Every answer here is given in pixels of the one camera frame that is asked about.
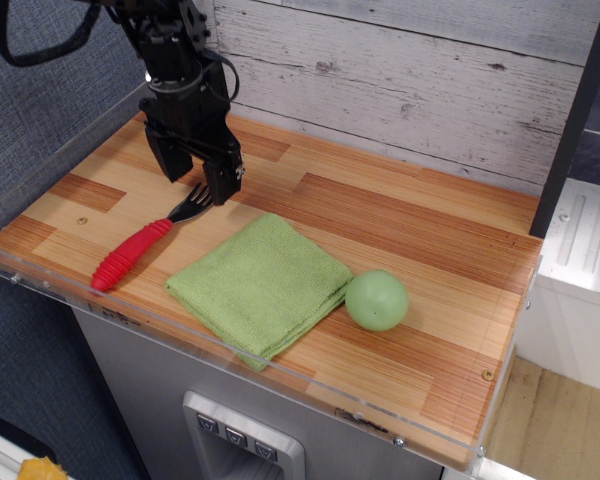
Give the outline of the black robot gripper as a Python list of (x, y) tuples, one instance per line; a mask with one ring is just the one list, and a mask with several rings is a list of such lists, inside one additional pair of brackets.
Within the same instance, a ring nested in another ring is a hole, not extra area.
[(193, 169), (203, 170), (215, 206), (241, 190), (243, 164), (239, 142), (228, 129), (231, 96), (221, 62), (204, 62), (189, 78), (147, 79), (152, 96), (140, 103), (146, 137), (163, 174), (176, 182)]

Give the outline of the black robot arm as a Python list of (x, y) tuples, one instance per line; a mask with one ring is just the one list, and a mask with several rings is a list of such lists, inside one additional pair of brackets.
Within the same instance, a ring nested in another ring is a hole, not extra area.
[(176, 181), (203, 163), (214, 204), (241, 189), (241, 146), (226, 123), (239, 89), (233, 67), (210, 50), (207, 17), (191, 1), (105, 1), (146, 67), (152, 95), (141, 100), (148, 144), (164, 175)]

